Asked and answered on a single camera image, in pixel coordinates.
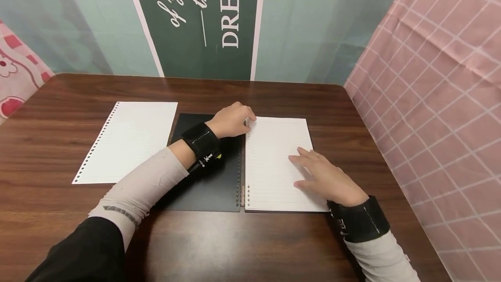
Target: black binder cover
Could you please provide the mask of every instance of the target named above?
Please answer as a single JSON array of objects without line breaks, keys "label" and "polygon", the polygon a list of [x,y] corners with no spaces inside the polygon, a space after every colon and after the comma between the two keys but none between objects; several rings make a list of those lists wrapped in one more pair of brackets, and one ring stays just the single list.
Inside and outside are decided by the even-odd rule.
[{"label": "black binder cover", "polygon": [[[171,142],[210,114],[179,114]],[[240,164],[243,137],[221,139],[221,159],[198,168],[171,189],[154,209],[197,212],[240,212]]]}]

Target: black wrist strap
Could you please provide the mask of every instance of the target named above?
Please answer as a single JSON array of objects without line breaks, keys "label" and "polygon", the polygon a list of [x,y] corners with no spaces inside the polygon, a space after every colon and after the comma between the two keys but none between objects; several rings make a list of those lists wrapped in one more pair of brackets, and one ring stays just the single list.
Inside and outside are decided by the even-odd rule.
[{"label": "black wrist strap", "polygon": [[197,167],[205,167],[209,161],[221,156],[220,140],[205,123],[198,123],[189,128],[181,134],[181,137],[197,157],[197,162],[188,170],[190,173]]},{"label": "black wrist strap", "polygon": [[333,218],[339,221],[341,234],[348,242],[368,242],[390,230],[390,224],[374,196],[369,196],[365,203],[354,207],[345,207],[332,201],[327,201],[327,205]]}]

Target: teal wall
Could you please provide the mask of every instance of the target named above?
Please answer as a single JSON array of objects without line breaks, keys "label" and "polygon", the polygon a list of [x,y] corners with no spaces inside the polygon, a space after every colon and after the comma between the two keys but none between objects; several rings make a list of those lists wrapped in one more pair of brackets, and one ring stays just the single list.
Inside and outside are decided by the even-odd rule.
[{"label": "teal wall", "polygon": [[343,85],[393,0],[264,0],[256,80]]},{"label": "teal wall", "polygon": [[132,0],[0,0],[0,19],[55,72],[158,76]]},{"label": "teal wall", "polygon": [[[256,80],[343,84],[393,0],[264,0]],[[55,72],[158,76],[132,0],[0,0]]]}]

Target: white paper sheet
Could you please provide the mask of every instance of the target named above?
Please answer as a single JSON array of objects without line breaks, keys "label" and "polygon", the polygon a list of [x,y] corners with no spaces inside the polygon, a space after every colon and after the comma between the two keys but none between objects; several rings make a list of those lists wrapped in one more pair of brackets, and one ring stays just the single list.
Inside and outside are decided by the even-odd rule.
[{"label": "white paper sheet", "polygon": [[327,203],[294,187],[304,180],[288,158],[313,149],[306,119],[257,117],[245,142],[245,210],[327,212]]},{"label": "white paper sheet", "polygon": [[118,101],[72,184],[116,183],[165,148],[177,103]]}]

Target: gray sleeve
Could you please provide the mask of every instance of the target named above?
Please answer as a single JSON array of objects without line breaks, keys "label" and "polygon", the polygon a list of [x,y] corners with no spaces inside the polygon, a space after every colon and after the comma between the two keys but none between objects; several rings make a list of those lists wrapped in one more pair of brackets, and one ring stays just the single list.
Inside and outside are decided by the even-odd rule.
[{"label": "gray sleeve", "polygon": [[188,172],[167,147],[151,156],[116,183],[99,201],[89,217],[115,223],[127,250],[132,235],[151,207]]},{"label": "gray sleeve", "polygon": [[389,231],[372,241],[352,243],[345,241],[369,282],[418,282],[418,273]]}]

